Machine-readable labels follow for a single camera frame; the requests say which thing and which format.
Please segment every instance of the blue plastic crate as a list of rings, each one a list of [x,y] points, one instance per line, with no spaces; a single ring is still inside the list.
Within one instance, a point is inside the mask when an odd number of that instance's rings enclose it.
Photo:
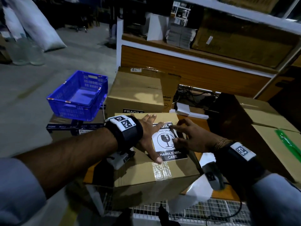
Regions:
[[[108,93],[108,77],[76,71],[47,97],[58,117],[92,121]]]

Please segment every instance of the circle icon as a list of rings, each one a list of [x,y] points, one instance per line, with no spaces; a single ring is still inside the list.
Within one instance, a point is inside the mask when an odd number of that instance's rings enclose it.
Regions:
[[[174,148],[173,139],[174,137],[169,133],[162,133],[158,135],[157,141],[158,144],[165,149],[172,149]]]

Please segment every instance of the broken wine glass symbol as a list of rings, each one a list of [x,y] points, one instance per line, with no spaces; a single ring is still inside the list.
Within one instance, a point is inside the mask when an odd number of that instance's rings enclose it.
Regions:
[[[167,143],[167,146],[166,147],[171,147],[168,145],[168,142],[170,141],[170,137],[168,134],[164,134],[164,135],[161,135],[161,140],[165,143]]]

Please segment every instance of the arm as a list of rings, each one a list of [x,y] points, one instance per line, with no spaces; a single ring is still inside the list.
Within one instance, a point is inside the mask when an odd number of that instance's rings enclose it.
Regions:
[[[137,148],[151,159],[162,159],[152,146],[151,137],[162,126],[152,127],[156,115],[139,120],[143,136]],[[105,159],[118,149],[114,135],[100,128],[15,156],[0,159],[0,225],[15,225],[28,220],[57,191],[80,172]]]
[[[283,177],[271,174],[263,168],[257,170],[258,173],[252,176],[243,176],[238,170],[239,161],[235,162],[235,158],[231,158],[231,163],[227,161],[229,154],[223,147],[231,141],[206,131],[188,118],[179,121],[178,125],[171,128],[185,133],[189,138],[188,140],[175,138],[173,141],[176,148],[185,147],[195,152],[215,154],[217,166],[233,189],[238,194],[241,194],[242,190],[245,192],[247,205],[256,224],[298,225],[300,223],[301,192]],[[251,166],[261,166],[256,158],[252,160]]]

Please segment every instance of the fingernail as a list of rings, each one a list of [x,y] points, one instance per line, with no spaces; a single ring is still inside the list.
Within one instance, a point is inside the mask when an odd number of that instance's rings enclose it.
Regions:
[[[161,163],[163,162],[163,160],[162,160],[160,157],[158,157],[157,160],[156,160],[156,162],[157,162],[158,164],[161,164]]]

